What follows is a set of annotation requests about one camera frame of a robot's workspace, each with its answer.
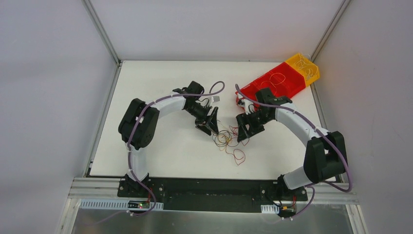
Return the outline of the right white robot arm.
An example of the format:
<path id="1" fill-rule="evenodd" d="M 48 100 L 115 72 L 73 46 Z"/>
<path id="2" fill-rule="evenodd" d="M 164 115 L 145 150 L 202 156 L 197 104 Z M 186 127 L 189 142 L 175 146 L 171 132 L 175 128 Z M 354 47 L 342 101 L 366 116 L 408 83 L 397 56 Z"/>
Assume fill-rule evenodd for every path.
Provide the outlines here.
<path id="1" fill-rule="evenodd" d="M 351 178 L 344 136 L 317 127 L 299 112 L 286 96 L 275 97 L 269 88 L 256 92 L 255 99 L 247 97 L 235 86 L 245 112 L 236 116 L 237 141 L 241 142 L 264 131 L 264 125 L 275 120 L 290 130 L 305 146 L 303 165 L 278 178 L 277 195 L 284 200 L 295 195 L 303 186 L 327 183 L 328 179 L 346 173 Z"/>

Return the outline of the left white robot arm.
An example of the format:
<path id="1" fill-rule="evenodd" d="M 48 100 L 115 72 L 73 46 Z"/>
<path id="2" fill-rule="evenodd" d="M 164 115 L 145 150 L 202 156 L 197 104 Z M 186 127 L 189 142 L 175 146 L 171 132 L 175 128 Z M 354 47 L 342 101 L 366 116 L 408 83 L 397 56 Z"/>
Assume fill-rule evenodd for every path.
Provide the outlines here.
<path id="1" fill-rule="evenodd" d="M 126 176 L 132 180 L 130 191 L 136 197 L 143 197 L 150 188 L 144 181 L 149 176 L 146 168 L 145 148 L 151 143 L 157 122 L 160 118 L 176 111 L 184 110 L 195 118 L 195 128 L 211 136 L 217 134 L 218 107 L 212 107 L 214 96 L 220 90 L 205 93 L 199 83 L 192 81 L 189 86 L 176 88 L 164 97 L 149 102 L 133 99 L 118 127 L 118 132 L 127 147 L 128 171 Z"/>

